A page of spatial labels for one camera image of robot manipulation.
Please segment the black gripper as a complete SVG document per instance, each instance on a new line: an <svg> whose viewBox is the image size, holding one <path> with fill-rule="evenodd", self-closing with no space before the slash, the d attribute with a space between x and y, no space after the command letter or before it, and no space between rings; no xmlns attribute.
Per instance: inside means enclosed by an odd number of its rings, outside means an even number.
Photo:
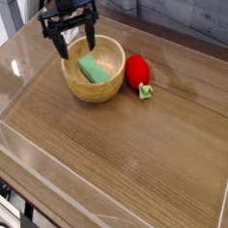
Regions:
<svg viewBox="0 0 228 228"><path fill-rule="evenodd" d="M53 8L42 12L38 21L43 28L43 35L51 38L63 59L68 59L68 49L61 32L85 24L90 50L95 47L95 23L99 18L96 0L55 0Z"/></svg>

